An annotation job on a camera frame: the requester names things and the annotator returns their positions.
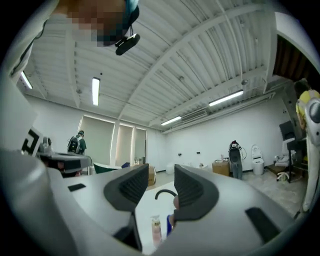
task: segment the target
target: white wall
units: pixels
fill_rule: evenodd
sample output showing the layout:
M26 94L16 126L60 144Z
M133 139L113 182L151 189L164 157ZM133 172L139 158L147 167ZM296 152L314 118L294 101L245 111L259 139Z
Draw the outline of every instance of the white wall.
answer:
M297 19L291 15L276 12L275 20L277 33L299 49L320 73L319 54Z
M116 121L115 119L102 115L55 104L32 96L25 95L25 98L37 113L33 126L44 136L51 138L53 150L56 152L66 153L68 139L78 132L79 123L83 115L100 118L110 122ZM161 134L158 130L137 125L137 128L139 127L146 129L147 132L146 161L150 165L153 165L157 171L165 170L167 163L167 160L165 159L165 135Z
M265 165L271 165L282 149L279 125L290 120L284 110L281 97L275 97L225 118L169 133L166 158L169 163L211 166L221 155L228 157L229 144L236 140L247 152L243 170L252 169L251 147L254 144L260 147Z

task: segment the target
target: ceiling light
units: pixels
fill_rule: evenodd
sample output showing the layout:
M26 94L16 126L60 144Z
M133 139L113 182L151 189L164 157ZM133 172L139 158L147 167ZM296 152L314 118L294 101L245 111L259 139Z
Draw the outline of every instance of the ceiling light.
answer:
M99 87L100 87L100 79L92 78L92 103L95 106L99 104Z
M22 72L22 73L21 73L21 77L22 77L22 79L24 80L24 82L26 83L26 85L27 85L30 89L32 89L33 87L32 87L32 85L31 85L31 83L29 82L29 80L28 80L25 72Z
M161 125L162 126L166 126L166 125L171 124L171 123L173 123L173 122L175 122L177 120L180 120L180 119L181 119L181 116L177 116L177 117L175 117L175 118L173 118L173 119L171 119L169 121L166 121L166 122L162 123Z
M228 100L230 100L230 99L232 99L232 98L235 98L235 97L238 97L238 96L240 96L240 95L242 95L242 94L244 94L244 90L239 90L239 91L237 91L237 92L235 92L235 93L229 94L228 96L219 98L219 99L217 99L217 100L209 103L209 106L212 107L212 106L217 105L217 104L219 104L219 103L228 101Z

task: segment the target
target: cardboard box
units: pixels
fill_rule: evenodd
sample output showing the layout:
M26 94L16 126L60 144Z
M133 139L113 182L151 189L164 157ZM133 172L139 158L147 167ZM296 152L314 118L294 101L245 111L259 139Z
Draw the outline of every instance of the cardboard box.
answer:
M215 174L230 176L229 161L216 160L212 163L212 171Z
M148 178L148 187L156 183L156 169L149 165L149 178Z

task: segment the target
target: bottle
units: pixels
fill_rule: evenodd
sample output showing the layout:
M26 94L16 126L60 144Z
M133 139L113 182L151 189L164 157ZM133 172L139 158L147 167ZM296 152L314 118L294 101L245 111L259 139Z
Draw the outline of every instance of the bottle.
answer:
M159 215L152 216L151 221L151 229L152 229L152 239L153 244L157 247L162 242L162 234L161 234L161 223L159 220Z

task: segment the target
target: ceiling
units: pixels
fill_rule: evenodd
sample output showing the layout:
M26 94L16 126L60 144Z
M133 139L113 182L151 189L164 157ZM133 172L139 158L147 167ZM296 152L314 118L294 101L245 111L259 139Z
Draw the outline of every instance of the ceiling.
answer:
M52 16L25 69L33 89L18 86L50 102L166 130L164 121L197 110L210 115L282 82L273 77L276 20L264 1L140 0L139 8L133 30L141 40L122 56L115 47L75 41L69 21ZM98 106L93 77L101 79ZM240 89L242 96L209 107Z

